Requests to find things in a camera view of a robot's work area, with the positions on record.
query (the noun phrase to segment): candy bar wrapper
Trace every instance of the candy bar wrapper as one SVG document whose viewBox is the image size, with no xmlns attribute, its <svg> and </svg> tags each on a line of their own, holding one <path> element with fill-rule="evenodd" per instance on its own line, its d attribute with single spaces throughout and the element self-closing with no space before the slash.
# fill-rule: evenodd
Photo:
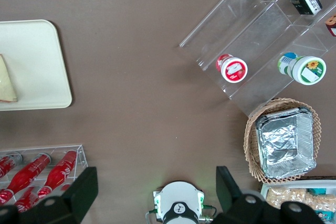
<svg viewBox="0 0 336 224">
<path fill-rule="evenodd" d="M 332 17 L 330 17 L 326 22 L 325 22 L 329 32 L 331 33 L 332 36 L 336 37 L 336 14 L 334 14 Z"/>
</svg>

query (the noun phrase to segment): white robot part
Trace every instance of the white robot part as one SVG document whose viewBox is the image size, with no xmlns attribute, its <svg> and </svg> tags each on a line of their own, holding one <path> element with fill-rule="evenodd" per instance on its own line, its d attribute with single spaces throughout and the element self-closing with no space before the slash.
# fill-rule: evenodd
<svg viewBox="0 0 336 224">
<path fill-rule="evenodd" d="M 204 193 L 187 182 L 172 182 L 154 197 L 163 224 L 198 224 Z"/>
</svg>

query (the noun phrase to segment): coca-cola bottle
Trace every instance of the coca-cola bottle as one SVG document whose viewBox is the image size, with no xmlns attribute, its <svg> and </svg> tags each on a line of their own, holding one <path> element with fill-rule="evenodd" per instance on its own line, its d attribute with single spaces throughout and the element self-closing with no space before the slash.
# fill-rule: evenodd
<svg viewBox="0 0 336 224">
<path fill-rule="evenodd" d="M 38 192 L 39 198 L 44 198 L 50 194 L 52 190 L 60 186 L 71 173 L 74 168 L 77 157 L 77 151 L 70 150 L 50 171 L 44 187 Z"/>
<path fill-rule="evenodd" d="M 51 157 L 48 154 L 38 154 L 32 162 L 15 174 L 6 189 L 0 191 L 0 205 L 8 202 L 14 194 L 29 186 L 50 162 Z"/>
<path fill-rule="evenodd" d="M 0 178 L 5 176 L 15 166 L 21 164 L 22 156 L 19 152 L 10 152 L 0 159 Z"/>
<path fill-rule="evenodd" d="M 19 212 L 25 212 L 32 208 L 39 200 L 37 192 L 40 190 L 40 186 L 30 186 L 25 193 L 18 199 L 14 205 L 17 206 Z"/>
</svg>

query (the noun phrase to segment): bottle rack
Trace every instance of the bottle rack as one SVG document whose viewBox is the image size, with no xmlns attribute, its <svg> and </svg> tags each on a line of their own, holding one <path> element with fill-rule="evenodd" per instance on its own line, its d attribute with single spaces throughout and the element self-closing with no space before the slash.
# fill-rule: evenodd
<svg viewBox="0 0 336 224">
<path fill-rule="evenodd" d="M 14 167 L 11 171 L 9 171 L 4 177 L 0 179 L 0 190 L 6 188 L 11 182 L 14 175 L 20 171 L 24 166 L 32 161 L 32 159 L 39 153 L 46 153 L 51 156 L 51 163 L 37 176 L 37 178 L 29 185 L 29 186 L 43 186 L 47 180 L 48 174 L 51 169 L 64 157 L 64 155 L 69 150 L 77 151 L 77 158 L 75 166 L 73 170 L 69 174 L 68 178 L 65 180 L 63 184 L 72 184 L 75 179 L 84 171 L 86 167 L 88 167 L 88 163 L 85 157 L 84 149 L 82 145 L 69 145 L 69 146 L 61 146 L 61 147 L 43 147 L 43 148 L 31 148 L 31 149 L 23 149 L 23 150 L 8 150 L 8 151 L 0 151 L 0 157 L 6 156 L 7 153 L 16 151 L 19 152 L 23 161 L 20 165 Z M 6 205 L 14 204 L 22 194 L 27 190 L 27 188 L 19 191 L 14 195 L 14 197 L 6 203 Z"/>
</svg>

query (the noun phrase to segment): foil container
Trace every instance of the foil container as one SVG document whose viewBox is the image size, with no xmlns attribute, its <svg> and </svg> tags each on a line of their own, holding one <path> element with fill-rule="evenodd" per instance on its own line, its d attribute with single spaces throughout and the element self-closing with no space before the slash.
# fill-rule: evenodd
<svg viewBox="0 0 336 224">
<path fill-rule="evenodd" d="M 256 122 L 260 164 L 269 178 L 286 178 L 316 167 L 313 116 L 304 106 L 260 116 Z"/>
</svg>

